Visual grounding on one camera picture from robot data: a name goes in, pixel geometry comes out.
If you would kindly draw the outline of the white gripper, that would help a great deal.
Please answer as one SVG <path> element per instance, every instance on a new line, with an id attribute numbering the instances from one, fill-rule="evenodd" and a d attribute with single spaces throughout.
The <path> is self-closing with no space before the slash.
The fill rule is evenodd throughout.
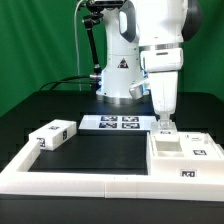
<path id="1" fill-rule="evenodd" d="M 178 71 L 183 66 L 183 50 L 171 48 L 142 51 L 141 67 L 147 72 L 154 111 L 159 118 L 159 127 L 170 127 L 170 115 L 175 112 Z"/>

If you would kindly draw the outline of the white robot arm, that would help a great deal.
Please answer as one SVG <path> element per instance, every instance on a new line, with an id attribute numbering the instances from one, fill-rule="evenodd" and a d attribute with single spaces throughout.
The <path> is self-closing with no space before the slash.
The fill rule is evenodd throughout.
<path id="1" fill-rule="evenodd" d="M 159 120 L 157 130 L 173 130 L 181 43 L 199 30 L 198 0 L 87 0 L 90 23 L 103 22 L 107 64 L 97 98 L 128 103 L 149 93 Z"/>

